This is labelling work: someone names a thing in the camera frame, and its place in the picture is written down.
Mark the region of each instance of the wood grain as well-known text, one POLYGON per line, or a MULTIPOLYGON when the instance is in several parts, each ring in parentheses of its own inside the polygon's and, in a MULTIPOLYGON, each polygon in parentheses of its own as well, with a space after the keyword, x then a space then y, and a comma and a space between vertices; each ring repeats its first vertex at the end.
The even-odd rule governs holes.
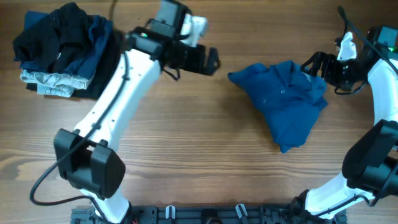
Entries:
MULTIPOLYGON (((0 223, 68 223, 70 209, 29 202, 34 181, 54 160, 59 128, 72 130, 92 100, 45 98, 25 89, 13 62, 12 40, 27 10, 50 12, 66 0, 0 0, 0 223)), ((79 0, 89 14, 108 15, 109 0, 79 0)), ((158 0, 119 1, 115 26, 131 30, 154 17, 158 0)), ((287 203, 305 189, 324 184, 341 170, 347 150, 373 125, 369 87, 354 96, 325 94, 306 145, 286 154, 272 142, 261 114, 229 82, 228 72, 262 62, 306 61, 315 51, 335 52, 343 23, 337 5, 361 29, 396 26, 398 1, 183 1, 210 22, 201 40, 220 51, 222 68, 213 77, 182 73, 161 79, 141 101, 121 139, 127 165, 123 192, 133 205, 231 205, 287 203)), ((37 198, 53 201, 78 195, 54 172, 37 198)), ((350 223, 398 223, 398 200, 348 210, 350 223)))

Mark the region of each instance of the black cable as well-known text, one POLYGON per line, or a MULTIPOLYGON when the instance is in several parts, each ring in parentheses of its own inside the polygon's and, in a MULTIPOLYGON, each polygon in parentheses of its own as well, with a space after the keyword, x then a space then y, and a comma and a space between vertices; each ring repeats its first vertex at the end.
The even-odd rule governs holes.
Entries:
POLYGON ((155 20, 155 19, 148 19, 148 21, 145 23, 144 28, 147 28, 148 25, 149 25, 152 21, 154 21, 154 20, 155 20))
POLYGON ((116 3, 118 3, 118 0, 112 0, 111 7, 109 8, 109 20, 113 21, 113 14, 114 14, 114 8, 116 7, 116 3))
POLYGON ((354 195, 353 198, 347 200, 346 202, 343 202, 343 203, 341 203, 340 205, 337 205, 336 207, 334 207, 334 208, 332 208, 332 209, 328 209, 328 210, 326 210, 326 211, 324 211, 324 212, 321 212, 321 213, 319 213, 319 214, 316 214, 316 215, 314 215, 314 216, 315 216, 315 217, 321 217, 322 215, 329 214, 329 213, 331 213, 331 212, 334 212, 334 211, 337 210, 337 209, 340 209, 340 208, 342 208, 342 207, 348 205, 348 204, 351 203, 351 202, 356 201, 356 200, 359 199, 359 198, 363 199, 363 200, 366 202, 366 204, 367 204, 368 206, 370 205, 370 201, 369 201, 369 199, 368 199, 367 197, 365 197, 365 196, 363 196, 363 195, 354 195))
POLYGON ((360 31, 357 30, 357 28, 354 26, 354 24, 353 24, 351 21, 349 21, 349 20, 347 19, 346 13, 345 13, 345 11, 344 11, 344 9, 343 9, 342 6, 338 6, 338 13, 339 13, 340 17, 344 20, 344 22, 345 22, 348 26, 350 26, 351 30, 354 31, 354 33, 355 33, 365 44, 367 44, 373 51, 375 51, 375 52, 380 56, 380 58, 382 58, 383 60, 385 60, 385 61, 387 62, 387 64, 390 65, 390 67, 393 69, 393 71, 398 75, 398 69, 390 62, 390 60, 389 60, 385 55, 383 55, 372 43, 370 43, 370 41, 368 41, 366 38, 364 38, 364 37, 361 35, 360 31))
POLYGON ((347 33, 347 28, 348 28, 348 24, 347 24, 346 21, 344 21, 344 32, 343 32, 343 35, 341 36, 341 40, 343 40, 344 36, 346 35, 346 33, 347 33))
POLYGON ((87 135, 84 138, 82 138, 77 144, 75 144, 74 147, 71 150, 69 150, 61 159, 59 159, 56 162, 54 162, 54 164, 52 164, 52 166, 50 166, 42 174, 42 176, 36 181, 36 183, 33 185, 32 189, 30 190, 30 195, 29 195, 29 199, 30 199, 30 201, 33 204, 40 205, 40 206, 52 206, 52 205, 60 205, 60 204, 63 204, 63 203, 72 202, 74 200, 79 200, 79 199, 88 199, 88 200, 90 200, 93 203, 93 205, 95 206, 97 211, 105 219, 105 222, 106 223, 110 223, 106 219, 105 214, 101 211, 100 207, 95 202, 93 197, 82 195, 82 196, 77 196, 77 197, 68 198, 68 199, 64 199, 64 200, 59 200, 59 201, 56 201, 56 202, 40 202, 40 201, 35 199, 35 193, 36 193, 36 190, 39 187, 39 185, 43 182, 43 180, 59 165, 59 163, 61 163, 67 157, 71 156, 76 150, 78 150, 81 147, 81 145, 83 145, 85 143, 86 140, 88 140, 88 138, 97 129, 100 128, 102 121, 108 115, 109 111, 112 109, 112 107, 114 106, 115 102, 119 99, 119 96, 122 93, 124 86, 126 85, 127 81, 129 80, 129 71, 130 71, 130 69, 129 69, 130 66, 129 66, 129 60, 128 60, 127 53, 123 52, 123 55, 124 55, 124 63, 125 63, 125 72, 124 72, 124 75, 122 77, 122 79, 123 79, 122 83, 120 84, 120 87, 119 87, 118 91, 116 92, 114 98, 109 103, 108 107, 104 110, 104 113, 98 118, 97 122, 95 124, 93 124, 92 129, 87 133, 87 135))
POLYGON ((341 96, 343 96, 343 95, 352 95, 352 94, 355 94, 355 93, 359 93, 366 86, 366 84, 368 84, 367 81, 362 82, 362 84, 358 88, 356 88, 354 91, 348 92, 348 93, 346 93, 346 92, 338 92, 337 90, 339 90, 339 88, 336 87, 335 88, 335 93, 337 95, 341 95, 341 96))
POLYGON ((180 74, 180 69, 175 69, 177 71, 177 76, 175 76, 173 73, 167 71, 166 69, 163 68, 163 72, 167 73, 168 75, 170 75, 170 77, 172 77, 175 81, 178 81, 181 78, 181 74, 180 74))
POLYGON ((190 36, 190 34, 184 34, 184 35, 178 34, 178 35, 175 36, 175 39, 176 39, 176 40, 185 40, 185 39, 187 39, 189 36, 190 36))

